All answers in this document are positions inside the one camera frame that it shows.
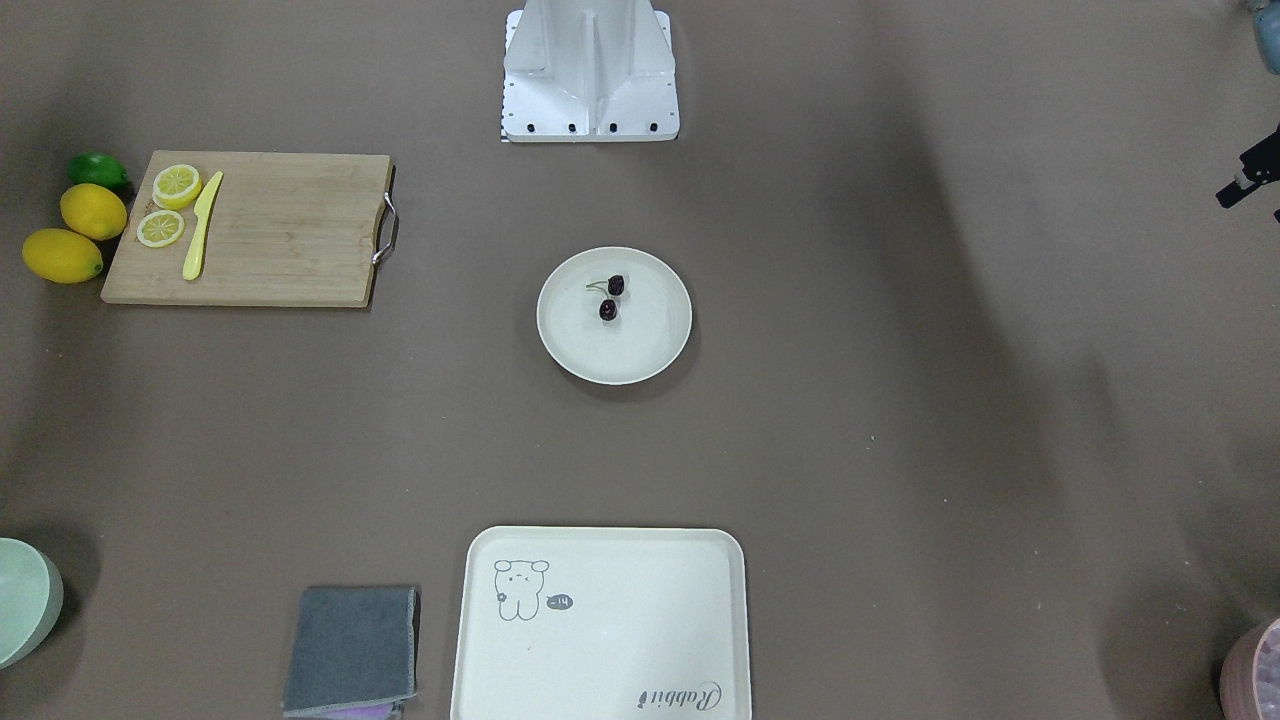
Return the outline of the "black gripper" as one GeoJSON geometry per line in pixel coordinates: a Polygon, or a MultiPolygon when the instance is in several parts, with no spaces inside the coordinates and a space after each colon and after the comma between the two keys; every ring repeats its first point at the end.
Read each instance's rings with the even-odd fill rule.
{"type": "Polygon", "coordinates": [[[1242,168],[1238,179],[1229,182],[1216,193],[1216,201],[1222,209],[1234,208],[1256,190],[1277,183],[1279,128],[1245,150],[1239,159],[1242,168]]]}

